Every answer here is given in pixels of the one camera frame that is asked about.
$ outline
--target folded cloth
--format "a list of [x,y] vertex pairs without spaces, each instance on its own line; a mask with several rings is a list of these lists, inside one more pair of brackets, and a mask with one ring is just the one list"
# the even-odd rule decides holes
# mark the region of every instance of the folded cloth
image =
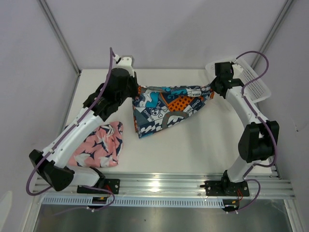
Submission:
[[68,165],[82,167],[114,167],[122,150],[121,122],[97,127],[74,151]]
[[171,127],[190,117],[212,99],[207,86],[143,87],[132,99],[135,131],[139,138]]

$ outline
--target pink cloth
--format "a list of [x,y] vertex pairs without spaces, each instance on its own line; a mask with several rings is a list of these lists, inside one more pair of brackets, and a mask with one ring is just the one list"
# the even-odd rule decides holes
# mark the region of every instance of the pink cloth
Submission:
[[97,127],[70,157],[68,165],[82,167],[114,167],[121,152],[123,125],[112,122]]

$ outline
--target laundry basket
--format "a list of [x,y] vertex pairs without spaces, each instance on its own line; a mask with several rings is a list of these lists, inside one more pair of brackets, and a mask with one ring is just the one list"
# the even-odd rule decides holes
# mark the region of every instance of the laundry basket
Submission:
[[[230,61],[235,63],[235,65],[233,65],[234,68],[233,78],[239,78],[245,84],[253,80],[254,78],[258,77],[258,74],[256,74],[256,72],[243,58],[238,58],[237,60],[235,58],[226,58],[206,65],[205,68],[208,78],[210,80],[213,80],[215,78],[215,71],[214,71],[215,63],[230,62]],[[265,100],[266,98],[269,98],[271,95],[269,88],[265,85],[265,83],[261,79],[258,79],[257,81],[254,81],[253,83],[249,84],[246,87],[246,93],[250,96],[253,103]]]

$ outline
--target gray floor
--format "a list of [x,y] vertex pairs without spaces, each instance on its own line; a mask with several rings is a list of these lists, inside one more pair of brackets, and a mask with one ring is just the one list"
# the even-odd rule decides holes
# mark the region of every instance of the gray floor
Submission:
[[35,232],[291,232],[282,200],[258,200],[238,215],[222,209],[109,207],[91,213],[77,209],[59,216],[65,205],[43,205]]

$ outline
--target white wall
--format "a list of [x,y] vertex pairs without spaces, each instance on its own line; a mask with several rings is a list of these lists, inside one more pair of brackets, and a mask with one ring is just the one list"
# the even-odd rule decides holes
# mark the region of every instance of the white wall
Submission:
[[135,68],[203,68],[259,49],[285,0],[48,0],[81,69],[110,46]]
[[0,198],[13,191],[4,232],[17,232],[31,197],[28,155],[52,141],[75,73],[36,0],[0,1]]
[[[291,179],[304,221],[309,220],[309,1],[297,0],[266,55],[271,98],[261,110],[280,125],[278,166]],[[262,72],[264,63],[258,66]]]

